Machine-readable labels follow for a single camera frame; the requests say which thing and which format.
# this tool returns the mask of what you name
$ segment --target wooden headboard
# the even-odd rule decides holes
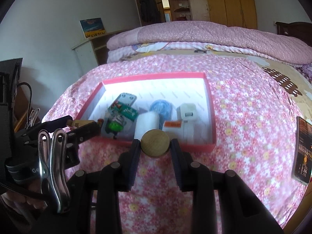
[[[276,22],[277,34],[295,37],[312,47],[312,24],[294,22],[290,24]]]

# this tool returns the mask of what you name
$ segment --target white wall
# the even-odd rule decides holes
[[[298,0],[255,0],[258,30],[276,33],[275,22],[309,22]]]
[[[79,20],[96,17],[107,32],[140,26],[135,0],[16,0],[0,24],[0,60],[24,58],[21,81],[41,118],[82,76],[71,47],[84,39]]]

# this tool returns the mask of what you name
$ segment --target orange label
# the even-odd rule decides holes
[[[180,128],[182,126],[182,121],[165,121],[165,124],[163,126],[168,128]]]

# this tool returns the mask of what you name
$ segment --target white foam roll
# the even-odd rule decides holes
[[[156,112],[142,113],[137,118],[134,139],[141,140],[142,136],[149,130],[159,128],[159,115]]]

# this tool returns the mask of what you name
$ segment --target black strap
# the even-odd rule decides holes
[[[23,196],[27,196],[40,201],[50,201],[50,197],[41,193],[29,191],[23,187],[17,186],[10,182],[0,180],[0,186]]]

